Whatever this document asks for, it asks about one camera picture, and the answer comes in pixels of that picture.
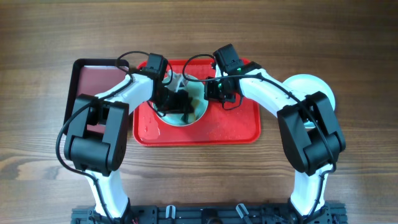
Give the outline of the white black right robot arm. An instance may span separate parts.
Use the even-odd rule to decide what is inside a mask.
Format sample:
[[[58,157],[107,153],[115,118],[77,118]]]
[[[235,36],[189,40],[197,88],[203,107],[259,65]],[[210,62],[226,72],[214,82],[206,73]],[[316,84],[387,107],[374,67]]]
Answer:
[[[205,96],[225,102],[230,95],[239,94],[277,118],[284,154],[295,170],[289,208],[305,223],[324,211],[326,180],[336,171],[346,141],[333,96],[322,92],[325,82],[305,75],[299,84],[281,83],[263,68],[240,67],[228,73],[217,70],[215,77],[206,78]]]

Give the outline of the green yellow sponge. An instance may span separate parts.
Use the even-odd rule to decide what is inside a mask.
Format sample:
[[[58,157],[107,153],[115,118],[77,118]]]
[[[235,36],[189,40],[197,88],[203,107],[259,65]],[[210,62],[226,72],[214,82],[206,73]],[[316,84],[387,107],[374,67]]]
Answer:
[[[193,123],[196,120],[195,113],[185,113],[182,116],[182,120],[187,124]]]

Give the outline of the light green plate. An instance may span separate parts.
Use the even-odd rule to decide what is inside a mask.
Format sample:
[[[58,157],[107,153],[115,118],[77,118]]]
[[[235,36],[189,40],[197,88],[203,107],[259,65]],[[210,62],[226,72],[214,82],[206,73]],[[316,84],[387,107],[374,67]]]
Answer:
[[[282,82],[285,86],[304,92],[308,95],[316,93],[318,91],[326,94],[328,97],[333,110],[336,108],[335,95],[330,86],[324,82],[321,78],[310,74],[297,74],[289,77]]]
[[[208,101],[204,99],[204,84],[202,84],[202,82],[188,81],[184,79],[181,73],[175,73],[169,70],[164,82],[168,83],[171,78],[171,84],[167,85],[166,87],[174,92],[177,92],[178,90],[186,90],[188,92],[189,96],[193,98],[192,106],[195,109],[194,113],[196,120],[193,123],[197,122],[205,114],[208,107]],[[182,120],[182,116],[184,114],[161,113],[160,111],[157,111],[157,107],[154,103],[152,103],[151,106],[156,110],[157,116],[163,122],[171,126],[188,126],[193,124],[187,124]]]

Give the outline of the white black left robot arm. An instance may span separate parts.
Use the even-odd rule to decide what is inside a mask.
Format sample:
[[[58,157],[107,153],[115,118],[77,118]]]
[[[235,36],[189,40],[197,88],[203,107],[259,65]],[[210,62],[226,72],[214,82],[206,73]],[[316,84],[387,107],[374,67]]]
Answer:
[[[56,146],[60,163],[84,176],[95,198],[92,223],[133,223],[134,212],[126,195],[119,168],[127,148],[130,114],[143,102],[152,101],[161,113],[191,112],[187,78],[169,72],[168,82],[150,72],[126,74],[124,79],[95,95],[76,97],[71,116],[60,136],[65,145]]]

